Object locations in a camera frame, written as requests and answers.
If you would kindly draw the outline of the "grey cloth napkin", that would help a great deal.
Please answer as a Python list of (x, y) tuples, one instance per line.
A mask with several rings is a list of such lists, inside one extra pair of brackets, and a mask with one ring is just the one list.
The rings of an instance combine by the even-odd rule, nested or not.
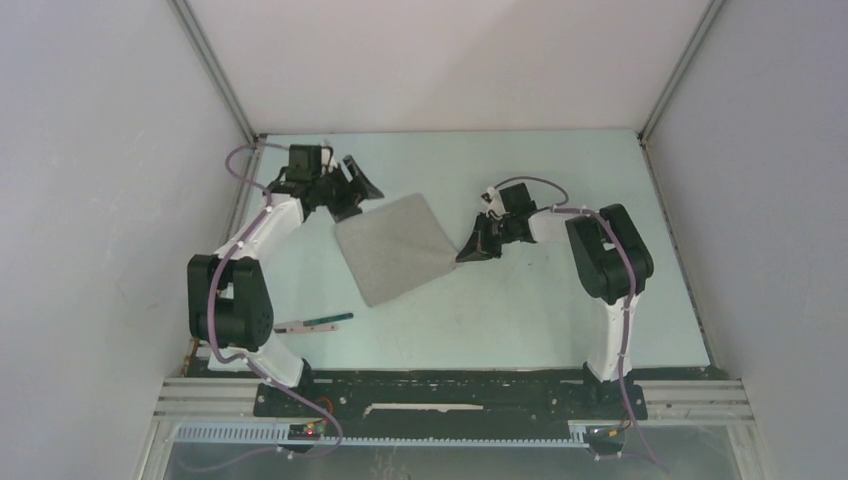
[(455, 268), (457, 250), (420, 193), (340, 222), (335, 237), (369, 307), (395, 300)]

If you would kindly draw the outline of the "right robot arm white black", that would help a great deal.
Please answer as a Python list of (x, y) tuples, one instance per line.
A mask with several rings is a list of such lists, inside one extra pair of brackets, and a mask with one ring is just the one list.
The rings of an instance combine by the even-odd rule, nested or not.
[(606, 418), (622, 403), (613, 381), (632, 369), (630, 338), (634, 311), (654, 261), (624, 205), (599, 210), (568, 204), (566, 190), (533, 176), (515, 176), (488, 187), (458, 263), (498, 259), (514, 242), (561, 243), (571, 248), (578, 279), (602, 304), (605, 320), (586, 366), (597, 379), (581, 392), (585, 411)]

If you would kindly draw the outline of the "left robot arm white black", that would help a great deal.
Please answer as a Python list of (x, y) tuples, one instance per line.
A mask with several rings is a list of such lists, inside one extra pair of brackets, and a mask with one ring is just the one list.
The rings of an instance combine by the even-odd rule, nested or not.
[(285, 147), (288, 162), (267, 185), (248, 180), (262, 202), (253, 220), (212, 254), (196, 254), (187, 264), (189, 329), (207, 343), (221, 365), (238, 364), (270, 384), (282, 385), (277, 402), (292, 416), (304, 416), (316, 403), (315, 388), (304, 382), (308, 362), (274, 334), (274, 310), (262, 261), (324, 207), (336, 222), (361, 213), (361, 203), (383, 192), (353, 156), (336, 159), (329, 145)]

